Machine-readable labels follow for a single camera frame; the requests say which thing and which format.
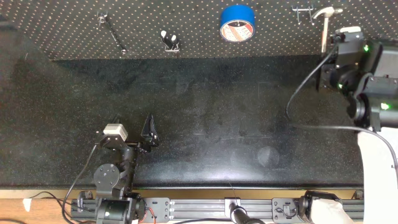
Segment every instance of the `work surface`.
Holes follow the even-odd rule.
[[[116,113],[129,140],[140,138],[149,113],[155,118],[160,147],[139,156],[137,188],[230,187],[228,182],[236,188],[361,187],[354,132],[305,131],[285,117],[287,100],[317,61],[46,62],[22,56],[8,65],[1,85],[1,187],[68,187],[95,132]],[[351,124],[345,106],[339,94],[308,87],[291,114],[298,123]],[[93,187],[94,171],[112,153],[95,152],[78,187]]]

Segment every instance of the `blue tape roll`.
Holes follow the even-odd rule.
[[[221,13],[221,36],[230,42],[242,42],[254,35],[254,12],[248,6],[236,5]]]

